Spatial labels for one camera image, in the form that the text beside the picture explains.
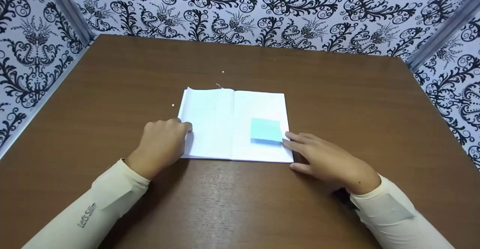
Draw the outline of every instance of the lined page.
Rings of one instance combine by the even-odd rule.
[[[230,159],[234,91],[228,88],[183,93],[178,117],[191,122],[182,158]]]
[[[262,162],[293,162],[292,151],[278,145],[252,143],[252,118],[280,121],[283,138],[288,131],[287,108],[283,93],[238,90],[233,113],[232,160]]]

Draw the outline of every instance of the person's left hand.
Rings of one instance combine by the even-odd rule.
[[[125,164],[142,177],[153,179],[183,155],[185,136],[190,131],[192,124],[178,118],[147,123],[138,148],[125,159]]]

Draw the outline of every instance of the blue sticky note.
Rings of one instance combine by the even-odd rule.
[[[260,140],[280,143],[282,141],[280,121],[253,118],[250,123],[250,139],[253,142]]]

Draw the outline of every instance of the wall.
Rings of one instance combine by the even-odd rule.
[[[53,0],[0,0],[0,148],[82,48]]]
[[[451,132],[480,170],[480,13],[415,73]]]
[[[97,33],[407,60],[464,0],[74,1]]]

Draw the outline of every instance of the wooden table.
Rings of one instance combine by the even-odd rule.
[[[218,85],[285,93],[291,131],[370,163],[457,249],[478,245],[480,174],[400,59],[102,35],[0,160],[0,248],[129,155],[146,122],[175,117],[187,86]],[[321,187],[280,163],[180,160],[103,246],[376,248]]]

